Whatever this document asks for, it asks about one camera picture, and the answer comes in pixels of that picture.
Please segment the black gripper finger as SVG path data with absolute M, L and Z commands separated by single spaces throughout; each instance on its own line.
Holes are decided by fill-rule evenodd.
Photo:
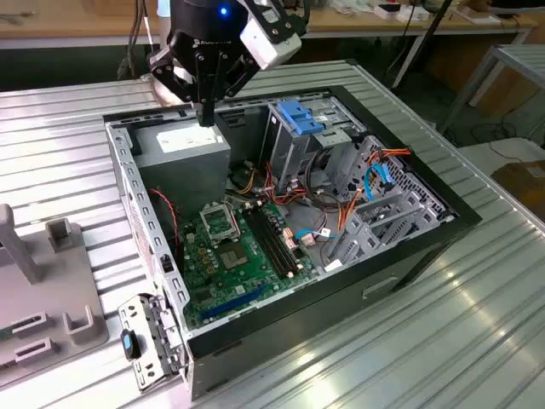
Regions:
M 220 53 L 208 104 L 209 127 L 215 124 L 215 104 L 225 96 L 235 96 L 259 71 L 259 65 L 248 50 L 239 56 Z
M 147 63 L 152 76 L 179 100 L 192 103 L 199 125 L 208 127 L 209 100 L 204 98 L 202 101 L 198 93 L 198 86 L 194 82 L 187 82 L 175 74 L 175 59 L 169 48 L 149 54 Z

